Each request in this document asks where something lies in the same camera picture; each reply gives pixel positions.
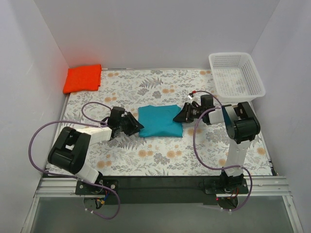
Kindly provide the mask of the teal t shirt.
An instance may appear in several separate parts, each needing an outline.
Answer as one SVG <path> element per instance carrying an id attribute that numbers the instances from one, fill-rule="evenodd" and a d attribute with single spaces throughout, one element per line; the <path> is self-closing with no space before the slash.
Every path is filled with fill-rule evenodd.
<path id="1" fill-rule="evenodd" d="M 138 121 L 144 126 L 139 137 L 183 137 L 182 123 L 173 121 L 180 111 L 178 105 L 139 107 Z"/>

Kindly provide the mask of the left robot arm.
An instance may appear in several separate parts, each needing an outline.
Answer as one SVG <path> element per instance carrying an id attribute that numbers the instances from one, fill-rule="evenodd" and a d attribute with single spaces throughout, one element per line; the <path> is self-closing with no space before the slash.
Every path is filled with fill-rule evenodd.
<path id="1" fill-rule="evenodd" d="M 89 146 L 111 141 L 120 133 L 132 136 L 142 129 L 144 126 L 123 109 L 113 110 L 98 127 L 64 127 L 48 155 L 48 162 L 87 182 L 87 189 L 92 194 L 99 194 L 104 187 L 100 180 L 102 175 L 86 163 Z"/>

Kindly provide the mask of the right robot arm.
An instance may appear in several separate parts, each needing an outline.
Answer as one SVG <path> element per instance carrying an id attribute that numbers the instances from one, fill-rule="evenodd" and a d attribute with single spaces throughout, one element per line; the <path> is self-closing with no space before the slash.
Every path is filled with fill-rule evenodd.
<path id="1" fill-rule="evenodd" d="M 248 102 L 237 105 L 216 107 L 213 100 L 186 102 L 182 110 L 173 118 L 174 122 L 192 123 L 197 119 L 195 127 L 202 120 L 207 125 L 225 124 L 229 137 L 229 151 L 225 166 L 221 168 L 222 178 L 220 188 L 226 192 L 233 192 L 238 182 L 235 178 L 243 176 L 243 164 L 251 142 L 260 133 L 259 121 Z"/>

